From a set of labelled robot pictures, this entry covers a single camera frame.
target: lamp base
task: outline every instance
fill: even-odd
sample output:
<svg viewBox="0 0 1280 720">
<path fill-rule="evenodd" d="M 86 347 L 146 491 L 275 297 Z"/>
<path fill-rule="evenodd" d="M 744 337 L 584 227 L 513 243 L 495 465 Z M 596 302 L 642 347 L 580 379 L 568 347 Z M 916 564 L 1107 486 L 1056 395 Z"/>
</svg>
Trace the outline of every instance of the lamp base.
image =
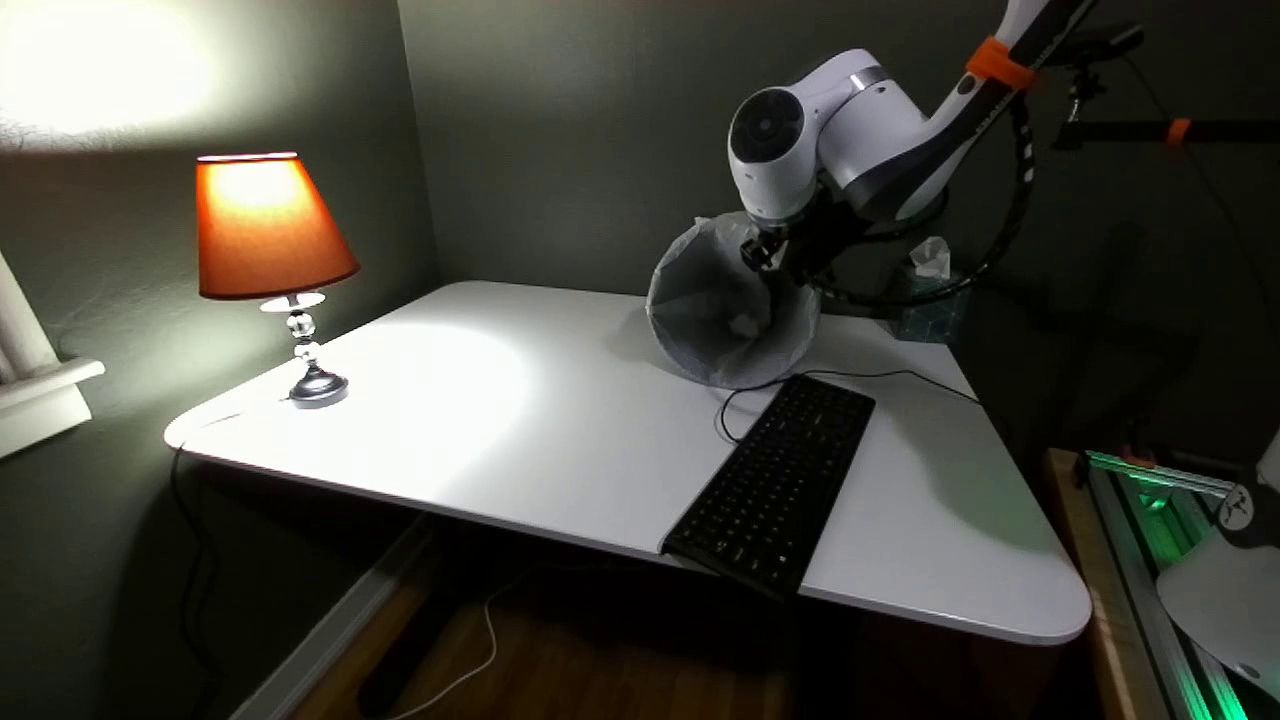
<svg viewBox="0 0 1280 720">
<path fill-rule="evenodd" d="M 291 385 L 286 400 L 323 410 L 347 395 L 347 379 L 309 361 L 309 372 Z"/>
</svg>

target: table lamp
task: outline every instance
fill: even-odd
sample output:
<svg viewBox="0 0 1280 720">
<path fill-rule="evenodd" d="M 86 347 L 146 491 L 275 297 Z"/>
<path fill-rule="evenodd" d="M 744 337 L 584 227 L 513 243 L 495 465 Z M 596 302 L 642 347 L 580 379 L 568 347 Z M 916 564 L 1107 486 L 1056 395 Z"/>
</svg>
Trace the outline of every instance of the table lamp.
<svg viewBox="0 0 1280 720">
<path fill-rule="evenodd" d="M 320 369 L 313 311 L 320 283 L 356 271 L 347 237 L 323 206 L 309 164 L 291 154 L 196 157 L 196 255 L 198 297 L 267 302 L 309 372 L 286 392 L 295 406 L 333 406 L 347 379 Z"/>
</svg>

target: green light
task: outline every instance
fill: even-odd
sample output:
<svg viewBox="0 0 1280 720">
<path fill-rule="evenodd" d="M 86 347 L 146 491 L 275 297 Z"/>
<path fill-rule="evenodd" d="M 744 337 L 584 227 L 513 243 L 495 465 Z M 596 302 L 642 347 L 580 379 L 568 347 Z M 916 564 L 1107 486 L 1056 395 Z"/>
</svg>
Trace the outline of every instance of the green light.
<svg viewBox="0 0 1280 720">
<path fill-rule="evenodd" d="M 1131 465 L 1122 465 L 1120 458 L 1107 452 L 1083 452 L 1090 469 L 1100 471 L 1128 471 Z"/>
<path fill-rule="evenodd" d="M 1248 708 L 1227 681 L 1212 681 L 1212 696 L 1222 720 L 1248 720 Z"/>
<path fill-rule="evenodd" d="M 1174 691 L 1194 720 L 1216 720 L 1190 672 L 1178 672 Z"/>
<path fill-rule="evenodd" d="M 1138 491 L 1135 499 L 1144 506 L 1144 513 L 1165 513 L 1167 510 L 1167 498 Z"/>
</svg>

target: floor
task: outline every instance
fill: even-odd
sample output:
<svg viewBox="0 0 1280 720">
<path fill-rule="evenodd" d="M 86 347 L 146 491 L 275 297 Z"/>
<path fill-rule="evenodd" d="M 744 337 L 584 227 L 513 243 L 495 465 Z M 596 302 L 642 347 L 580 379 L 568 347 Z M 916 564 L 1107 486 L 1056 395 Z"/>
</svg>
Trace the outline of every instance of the floor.
<svg viewBox="0 0 1280 720">
<path fill-rule="evenodd" d="M 430 598 L 421 584 L 399 593 L 377 639 L 347 652 L 356 659 L 326 676 L 301 716 L 1097 716 L 1078 643 L 1031 652 L 817 600 L 770 606 L 713 578 L 503 532 L 464 532 L 442 552 L 464 556 L 451 569 L 468 572 L 446 589 L 468 593 L 424 650 L 402 643 L 390 696 L 361 703 L 370 666 L 399 636 L 416 636 L 408 616 Z"/>
</svg>

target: cable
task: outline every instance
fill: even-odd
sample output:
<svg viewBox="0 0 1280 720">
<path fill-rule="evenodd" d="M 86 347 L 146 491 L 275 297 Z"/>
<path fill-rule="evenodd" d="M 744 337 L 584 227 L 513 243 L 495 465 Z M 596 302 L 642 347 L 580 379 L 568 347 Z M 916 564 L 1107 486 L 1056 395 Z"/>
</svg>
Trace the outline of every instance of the cable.
<svg viewBox="0 0 1280 720">
<path fill-rule="evenodd" d="M 980 276 L 987 276 L 996 268 L 999 255 L 1008 255 L 1025 217 L 1026 217 L 1026 206 L 1031 206 L 1031 184 L 1034 184 L 1034 138 L 1031 138 L 1031 115 L 1026 115 L 1026 102 L 1025 97 L 1010 97 L 1008 102 L 1008 119 L 1010 119 L 1010 173 L 1016 173 L 1016 184 L 1010 184 L 1010 202 L 1004 209 L 1004 222 L 996 227 L 996 240 L 987 250 L 987 255 L 966 268 L 962 276 L 951 276 L 949 283 L 938 289 L 926 289 L 926 291 L 899 291 L 899 297 L 863 297 L 863 291 L 849 291 L 849 289 L 837 289 L 837 276 L 829 271 L 819 289 L 825 302 L 837 302 L 844 308 L 869 308 L 869 311 L 899 311 L 899 308 L 920 308 L 920 306 L 934 306 L 934 302 L 949 302 L 949 297 L 958 297 L 962 289 L 973 289 Z"/>
<path fill-rule="evenodd" d="M 1128 68 L 1131 82 L 1144 88 L 1144 97 L 1150 102 L 1150 108 L 1155 108 L 1161 115 L 1171 115 L 1171 108 L 1165 105 L 1165 97 L 1155 93 L 1155 86 L 1148 82 L 1148 73 L 1144 73 L 1131 56 L 1122 56 L 1122 68 Z M 1208 179 L 1208 173 L 1204 173 L 1204 164 L 1200 164 L 1200 157 L 1194 157 L 1190 148 L 1185 148 L 1185 160 L 1189 160 L 1190 179 L 1200 184 L 1200 191 L 1212 202 L 1212 209 L 1216 209 L 1218 222 L 1227 224 L 1227 237 L 1230 237 L 1239 261 L 1243 261 L 1243 268 L 1248 268 L 1253 291 L 1256 291 L 1258 306 L 1269 308 L 1269 311 L 1263 311 L 1263 315 L 1269 315 L 1263 326 L 1271 328 L 1271 343 L 1280 343 L 1280 306 L 1274 306 L 1274 291 L 1271 291 L 1271 283 L 1269 283 L 1269 276 L 1263 276 L 1263 266 L 1256 261 L 1256 253 L 1253 253 L 1248 240 L 1243 240 L 1248 234 L 1243 234 L 1239 217 L 1230 213 L 1227 196 Z"/>
<path fill-rule="evenodd" d="M 214 556 L 212 532 L 204 529 L 198 513 L 187 506 L 187 498 L 179 489 L 179 460 L 183 460 L 183 447 L 172 452 L 169 498 L 172 498 L 177 516 L 196 535 L 196 562 L 193 562 L 183 589 L 179 589 L 179 639 L 183 639 L 187 656 L 196 656 L 196 666 L 209 676 L 209 687 L 198 691 L 193 716 L 209 716 L 209 703 L 214 701 L 224 672 L 214 670 L 212 652 L 204 650 L 198 616 L 204 616 L 204 600 L 212 593 L 219 556 Z"/>
<path fill-rule="evenodd" d="M 888 372 L 799 369 L 799 372 L 787 372 L 787 377 L 781 377 L 781 379 L 728 392 L 728 395 L 720 400 L 720 414 L 717 414 L 720 437 L 722 437 L 728 446 L 741 446 L 741 440 L 744 440 L 744 437 L 733 437 L 733 430 L 728 430 L 728 410 L 733 410 L 734 395 L 776 390 L 776 385 L 783 385 L 783 379 L 792 379 L 792 377 L 850 377 L 850 379 L 897 379 L 897 377 L 908 377 L 908 379 L 933 385 L 933 390 L 938 390 L 938 392 L 949 392 L 949 395 L 958 395 L 958 400 L 966 400 L 966 406 L 980 406 L 974 395 L 966 395 L 966 392 L 958 392 L 958 390 L 951 390 L 951 385 L 938 385 L 938 379 L 933 379 L 933 377 L 923 377 L 923 372 L 916 372 L 916 369 L 888 369 Z"/>
<path fill-rule="evenodd" d="M 412 703 L 408 712 L 396 712 L 387 720 L 408 720 L 408 716 L 421 716 L 426 708 L 436 708 L 439 701 L 446 701 L 455 687 L 464 687 L 468 681 L 477 681 L 481 672 L 487 672 L 495 666 L 495 652 L 501 652 L 501 639 L 495 639 L 495 619 L 491 619 L 491 606 L 507 593 L 516 593 L 523 580 L 538 578 L 538 572 L 589 572 L 589 569 L 609 569 L 609 562 L 584 562 L 584 564 L 545 564 L 545 569 L 531 569 L 516 580 L 507 580 L 503 589 L 487 593 L 487 600 L 481 606 L 481 619 L 483 619 L 483 636 L 487 636 L 487 652 L 481 666 L 470 666 L 468 672 L 460 672 L 455 681 L 446 681 L 436 696 L 426 696 L 424 703 Z"/>
<path fill-rule="evenodd" d="M 412 703 L 408 712 L 399 712 L 399 716 L 390 716 L 390 720 L 408 720 L 408 716 L 421 716 L 421 712 L 436 708 L 442 696 L 451 696 L 455 687 L 464 687 L 468 681 L 477 681 L 481 672 L 487 672 L 487 666 L 495 666 L 495 630 L 491 630 L 491 600 L 495 600 L 495 598 L 501 598 L 501 593 L 491 593 L 491 598 L 483 600 L 483 607 L 481 607 L 483 636 L 487 636 L 487 656 L 483 656 L 477 670 L 460 672 L 451 686 L 442 686 L 436 696 L 426 696 L 424 703 Z"/>
</svg>

